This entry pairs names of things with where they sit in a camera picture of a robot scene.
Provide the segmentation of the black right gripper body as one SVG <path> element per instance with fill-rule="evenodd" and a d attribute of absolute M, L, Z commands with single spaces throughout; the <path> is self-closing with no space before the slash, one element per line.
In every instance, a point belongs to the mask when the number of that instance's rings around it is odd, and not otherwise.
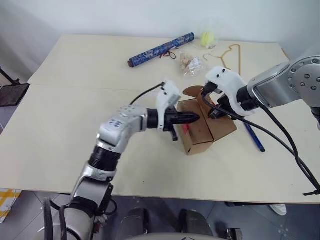
<path fill-rule="evenodd" d="M 230 113 L 234 113 L 231 105 L 230 105 L 230 101 L 229 101 L 229 98 L 223 94 L 218 100 L 217 100 L 217 103 L 218 103 L 218 107 L 220 109 L 223 109 L 223 110 L 226 110 Z"/>

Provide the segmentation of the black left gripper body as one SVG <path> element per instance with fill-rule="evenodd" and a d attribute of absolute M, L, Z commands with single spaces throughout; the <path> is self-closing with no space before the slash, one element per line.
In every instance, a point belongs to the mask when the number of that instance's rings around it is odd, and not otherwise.
<path fill-rule="evenodd" d="M 169 109 L 164 114 L 164 126 L 162 131 L 169 132 L 171 134 L 172 140 L 176 142 L 179 138 L 174 125 L 185 124 L 185 120 L 185 116 L 182 112 L 176 111 L 174 109 Z"/>

